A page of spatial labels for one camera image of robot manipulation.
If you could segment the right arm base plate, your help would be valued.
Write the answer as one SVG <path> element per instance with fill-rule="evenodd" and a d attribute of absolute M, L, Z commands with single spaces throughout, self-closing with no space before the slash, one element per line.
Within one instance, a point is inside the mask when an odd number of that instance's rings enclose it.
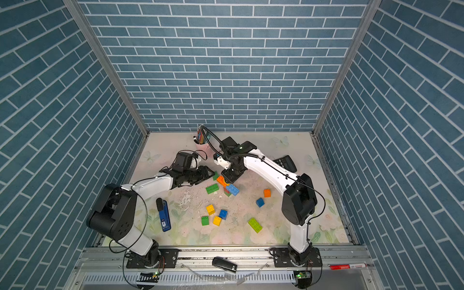
<path fill-rule="evenodd" d="M 269 253 L 276 268 L 321 267 L 323 265 L 319 249 L 313 246 L 308 247 L 303 253 L 298 253 L 289 246 L 271 248 Z"/>

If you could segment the long orange lego brick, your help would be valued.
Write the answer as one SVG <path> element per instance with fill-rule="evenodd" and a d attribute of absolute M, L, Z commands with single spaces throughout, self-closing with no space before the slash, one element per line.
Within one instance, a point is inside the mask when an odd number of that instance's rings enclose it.
<path fill-rule="evenodd" d="M 226 183 L 224 177 L 222 175 L 218 176 L 216 181 L 223 187 L 227 187 L 228 183 Z"/>

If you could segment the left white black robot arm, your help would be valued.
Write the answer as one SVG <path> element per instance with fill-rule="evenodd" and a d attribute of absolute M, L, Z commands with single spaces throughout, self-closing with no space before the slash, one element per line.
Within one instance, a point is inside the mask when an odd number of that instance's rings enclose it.
<path fill-rule="evenodd" d="M 87 217 L 87 226 L 111 238 L 138 261 L 143 268 L 160 265 L 161 254 L 158 242 L 147 237 L 144 229 L 134 225 L 137 203 L 141 201 L 146 213 L 146 201 L 163 192 L 178 187 L 198 185 L 215 175 L 208 166 L 200 165 L 200 159 L 207 159 L 196 152 L 180 151 L 171 166 L 162 168 L 150 178 L 132 184 L 106 185 L 98 195 Z"/>

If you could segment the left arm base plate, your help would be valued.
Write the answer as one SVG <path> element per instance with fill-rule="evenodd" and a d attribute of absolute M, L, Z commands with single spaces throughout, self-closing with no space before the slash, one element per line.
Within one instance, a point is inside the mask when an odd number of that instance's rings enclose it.
<path fill-rule="evenodd" d="M 124 258 L 127 260 L 126 267 L 129 269 L 166 269 L 175 268 L 178 254 L 179 250 L 174 248 L 159 249 L 154 247 L 145 256 L 128 252 L 124 255 Z"/>

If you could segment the long light blue lego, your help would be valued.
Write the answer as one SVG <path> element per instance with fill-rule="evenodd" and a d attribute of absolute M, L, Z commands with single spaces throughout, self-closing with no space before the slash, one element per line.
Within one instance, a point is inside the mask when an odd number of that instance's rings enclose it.
<path fill-rule="evenodd" d="M 234 196 L 236 196 L 239 193 L 239 189 L 233 184 L 229 184 L 228 186 L 226 186 L 226 189 L 230 194 Z"/>

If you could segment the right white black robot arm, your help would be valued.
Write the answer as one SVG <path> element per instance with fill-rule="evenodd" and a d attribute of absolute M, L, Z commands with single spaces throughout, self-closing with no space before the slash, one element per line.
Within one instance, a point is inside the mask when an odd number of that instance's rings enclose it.
<path fill-rule="evenodd" d="M 308 263 L 309 255 L 315 252 L 308 234 L 309 221 L 318 203 L 310 176 L 286 170 L 249 141 L 240 145 L 228 137 L 219 141 L 220 150 L 211 148 L 215 151 L 215 164 L 224 168 L 221 175 L 226 183 L 233 184 L 251 170 L 282 195 L 281 210 L 291 224 L 290 259 L 298 266 Z"/>

